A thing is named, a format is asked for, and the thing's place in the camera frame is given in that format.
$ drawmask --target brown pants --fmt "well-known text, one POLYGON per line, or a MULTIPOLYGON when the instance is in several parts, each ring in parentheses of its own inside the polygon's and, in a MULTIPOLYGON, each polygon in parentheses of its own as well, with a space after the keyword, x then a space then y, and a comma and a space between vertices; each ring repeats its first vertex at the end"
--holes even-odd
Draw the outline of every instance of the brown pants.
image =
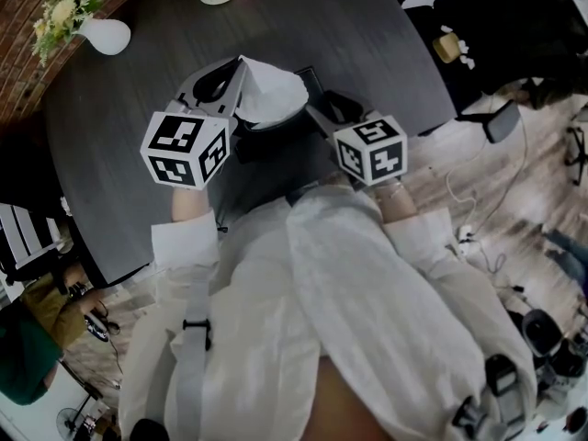
POLYGON ((53 285, 51 274, 26 288, 20 300, 61 349, 66 349, 86 330, 84 315, 53 285))

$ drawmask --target brick wall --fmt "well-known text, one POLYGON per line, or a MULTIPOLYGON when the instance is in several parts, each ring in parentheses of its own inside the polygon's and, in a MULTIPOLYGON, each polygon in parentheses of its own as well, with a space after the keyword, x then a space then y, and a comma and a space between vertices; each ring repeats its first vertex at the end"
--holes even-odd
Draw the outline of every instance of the brick wall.
MULTIPOLYGON (((84 41, 56 48, 45 68, 32 56, 33 23, 44 0, 0 0, 0 125, 23 119, 39 107, 43 92, 84 41)), ((106 17, 126 0, 107 0, 97 17, 106 17)))

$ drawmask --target person in green shirt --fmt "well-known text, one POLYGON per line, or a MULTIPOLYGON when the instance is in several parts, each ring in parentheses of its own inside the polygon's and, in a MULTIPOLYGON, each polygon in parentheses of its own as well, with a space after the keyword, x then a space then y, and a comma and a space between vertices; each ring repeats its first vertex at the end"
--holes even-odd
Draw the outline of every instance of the person in green shirt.
MULTIPOLYGON (((84 277, 85 271, 77 263, 63 272, 63 284, 70 288, 84 277)), ((57 374, 63 350, 85 332, 84 315, 102 296, 101 290, 92 289, 70 302, 49 273, 2 309, 0 392, 18 405, 30 405, 41 398, 57 374)))

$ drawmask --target flower bouquet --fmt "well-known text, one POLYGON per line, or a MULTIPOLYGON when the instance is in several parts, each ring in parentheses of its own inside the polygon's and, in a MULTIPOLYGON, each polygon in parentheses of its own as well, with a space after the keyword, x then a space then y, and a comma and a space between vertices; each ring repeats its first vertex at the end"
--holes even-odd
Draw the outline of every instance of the flower bouquet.
POLYGON ((43 18, 34 24, 37 40, 32 51, 39 55, 43 67, 59 42, 65 40, 69 43, 103 2, 104 0, 47 0, 42 4, 43 18))

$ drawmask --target white cube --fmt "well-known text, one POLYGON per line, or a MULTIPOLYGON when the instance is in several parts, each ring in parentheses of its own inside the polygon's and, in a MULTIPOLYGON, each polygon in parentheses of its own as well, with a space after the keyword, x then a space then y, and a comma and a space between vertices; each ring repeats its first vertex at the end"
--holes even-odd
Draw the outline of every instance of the white cube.
POLYGON ((229 157, 229 121, 156 111, 141 155, 155 183, 203 189, 229 157))
POLYGON ((368 186, 408 169, 406 133, 392 116, 338 130, 334 142, 341 168, 368 186))

